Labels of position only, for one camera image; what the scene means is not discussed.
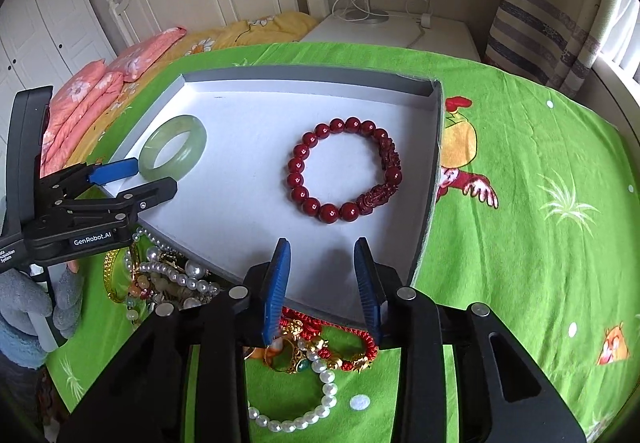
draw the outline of red braided bracelet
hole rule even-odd
[[[347,201],[338,209],[332,203],[321,205],[316,198],[309,197],[309,191],[303,186],[305,179],[302,177],[302,171],[305,169],[304,160],[309,157],[310,150],[318,144],[318,139],[324,140],[330,134],[342,131],[359,133],[362,136],[371,137],[378,143],[382,170],[385,171],[385,183],[375,185],[370,191],[360,194],[355,203]],[[384,129],[376,128],[371,120],[360,122],[355,116],[351,116],[346,122],[340,118],[334,118],[329,125],[318,124],[314,133],[303,134],[302,143],[293,148],[293,158],[287,163],[287,168],[289,168],[287,185],[292,188],[291,199],[302,206],[302,211],[306,215],[318,216],[324,223],[335,223],[338,218],[351,222],[360,215],[367,216],[375,207],[388,202],[402,181],[400,157],[393,140],[388,137]]]
[[[347,331],[347,333],[352,333],[358,336],[365,345],[364,353],[358,354],[354,356],[351,360],[343,360],[340,358],[340,355],[336,353],[332,353],[331,350],[327,347],[326,341],[321,341],[320,348],[318,349],[318,356],[321,359],[327,361],[327,366],[329,369],[341,369],[343,371],[362,371],[363,369],[367,369],[370,367],[373,360],[378,355],[378,347],[374,342],[373,338],[366,331],[361,331],[353,328],[344,328],[342,326],[338,326],[335,324],[331,324],[331,322],[326,322],[324,320],[318,320],[317,318],[310,317],[309,315],[305,315],[304,313],[300,313],[298,311],[289,309],[287,307],[282,308],[282,316],[280,317],[280,328],[283,328],[283,331],[286,331],[287,328],[290,330],[289,326],[292,321],[297,321],[298,330],[302,330],[298,333],[298,336],[303,338],[306,341],[313,342],[318,340],[320,337],[320,333],[322,332],[322,327],[329,326],[333,328],[338,328],[342,331]]]

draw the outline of green bangle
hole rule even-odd
[[[182,133],[189,133],[185,143],[166,163],[154,167],[158,154],[172,139]],[[158,127],[142,146],[138,158],[140,174],[147,181],[155,181],[171,176],[178,181],[196,166],[207,144],[207,131],[199,119],[192,115],[174,116]]]

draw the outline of silver rivet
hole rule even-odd
[[[474,315],[478,315],[479,317],[486,317],[491,313],[489,306],[483,304],[482,302],[474,302],[471,305],[471,311],[474,313]]]
[[[408,286],[404,286],[402,288],[398,288],[398,291],[396,291],[396,294],[402,300],[413,300],[415,298],[415,296],[417,295],[417,293],[415,293],[415,290],[413,288],[408,287]]]
[[[154,311],[159,317],[168,317],[174,312],[174,309],[174,305],[170,302],[162,302],[162,304],[158,304],[156,306]]]
[[[241,298],[246,297],[248,294],[249,290],[247,290],[244,286],[236,286],[229,290],[229,297],[236,300],[240,300]]]

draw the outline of cartoon bird print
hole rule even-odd
[[[605,339],[602,352],[598,357],[598,365],[618,362],[628,359],[629,349],[626,346],[625,336],[622,334],[622,322],[604,331]]]
[[[460,170],[476,157],[478,138],[475,128],[460,108],[471,107],[473,102],[465,97],[450,97],[445,100],[447,110],[445,129],[442,134],[440,155],[440,186],[436,201],[444,196],[449,187],[462,190],[462,194],[478,197],[481,203],[498,208],[498,196],[491,187],[489,178],[482,174]]]

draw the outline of blue gripper pad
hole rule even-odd
[[[97,165],[89,176],[89,183],[94,185],[106,185],[118,179],[130,178],[138,173],[138,160],[127,158],[119,162]]]
[[[273,252],[271,263],[264,277],[266,296],[264,301],[264,324],[262,328],[262,340],[267,347],[273,341],[278,329],[284,294],[287,291],[289,271],[291,269],[291,245],[281,237]]]
[[[378,279],[376,263],[373,261],[369,244],[364,237],[358,239],[353,247],[353,267],[358,280],[360,304],[362,305],[367,331],[376,341],[376,344],[380,345],[382,341],[382,304],[378,297],[382,293],[381,298],[384,298],[384,292]]]

